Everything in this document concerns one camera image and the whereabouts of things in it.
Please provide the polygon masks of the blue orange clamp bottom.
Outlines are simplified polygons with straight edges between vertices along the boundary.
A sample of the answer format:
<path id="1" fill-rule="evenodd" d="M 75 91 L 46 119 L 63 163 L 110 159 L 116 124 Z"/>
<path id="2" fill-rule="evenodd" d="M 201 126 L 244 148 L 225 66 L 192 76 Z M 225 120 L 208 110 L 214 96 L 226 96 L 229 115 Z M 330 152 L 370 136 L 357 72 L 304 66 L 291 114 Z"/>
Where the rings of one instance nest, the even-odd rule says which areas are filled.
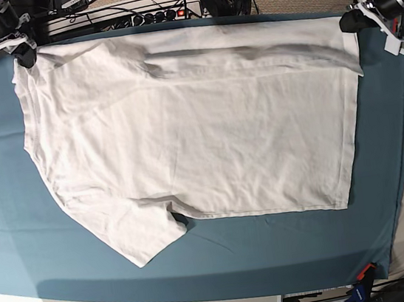
<path id="1" fill-rule="evenodd" d="M 367 264 L 358 274 L 356 284 L 353 285 L 349 297 L 344 302 L 369 302 L 376 271 L 376 263 Z"/>

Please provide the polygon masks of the white T-shirt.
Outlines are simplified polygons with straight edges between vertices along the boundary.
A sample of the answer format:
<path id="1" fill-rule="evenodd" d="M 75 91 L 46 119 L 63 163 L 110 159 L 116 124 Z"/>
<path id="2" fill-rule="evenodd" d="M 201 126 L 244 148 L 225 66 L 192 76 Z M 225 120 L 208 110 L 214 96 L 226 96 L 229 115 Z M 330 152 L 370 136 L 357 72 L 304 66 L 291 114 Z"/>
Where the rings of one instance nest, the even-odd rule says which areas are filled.
<path id="1" fill-rule="evenodd" d="M 347 208 L 356 36 L 336 17 L 42 47 L 16 64 L 24 148 L 70 218 L 139 267 L 175 219 Z"/>

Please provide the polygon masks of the blue table cloth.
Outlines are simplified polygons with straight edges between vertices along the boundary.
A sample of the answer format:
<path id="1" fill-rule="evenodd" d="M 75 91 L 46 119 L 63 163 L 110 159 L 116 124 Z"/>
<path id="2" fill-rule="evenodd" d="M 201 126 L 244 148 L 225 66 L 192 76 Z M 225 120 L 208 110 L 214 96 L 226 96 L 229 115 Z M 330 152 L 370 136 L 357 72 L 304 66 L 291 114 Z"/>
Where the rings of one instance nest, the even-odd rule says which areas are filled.
<path id="1" fill-rule="evenodd" d="M 352 191 L 345 210 L 186 219 L 188 232 L 139 268 L 56 205 L 24 150 L 13 59 L 0 59 L 0 294 L 84 302 L 195 302 L 385 278 L 404 192 L 404 55 L 359 35 Z"/>

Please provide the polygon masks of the black power strip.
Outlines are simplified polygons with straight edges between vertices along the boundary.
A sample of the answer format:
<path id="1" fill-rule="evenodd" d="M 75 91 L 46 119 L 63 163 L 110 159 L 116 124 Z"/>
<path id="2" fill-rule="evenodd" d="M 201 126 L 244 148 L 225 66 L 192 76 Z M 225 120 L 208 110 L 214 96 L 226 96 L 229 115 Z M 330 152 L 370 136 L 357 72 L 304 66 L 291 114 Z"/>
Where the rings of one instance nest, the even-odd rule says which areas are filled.
<path id="1" fill-rule="evenodd" d="M 181 9 L 170 8 L 170 10 L 165 11 L 159 10 L 157 12 L 132 16 L 131 19 L 132 19 L 132 26 L 134 27 L 149 24 L 159 24 L 187 19 L 187 11 L 184 8 Z"/>

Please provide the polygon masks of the orange black clamp top right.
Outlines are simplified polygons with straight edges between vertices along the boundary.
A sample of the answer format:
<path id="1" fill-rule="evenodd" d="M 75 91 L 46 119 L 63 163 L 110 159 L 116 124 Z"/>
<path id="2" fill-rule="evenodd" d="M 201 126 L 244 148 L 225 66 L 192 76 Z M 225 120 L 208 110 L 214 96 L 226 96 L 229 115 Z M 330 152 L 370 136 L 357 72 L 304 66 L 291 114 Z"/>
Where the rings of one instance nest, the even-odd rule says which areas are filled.
<path id="1" fill-rule="evenodd" d="M 404 39 L 404 13 L 394 18 L 391 31 L 399 39 Z"/>

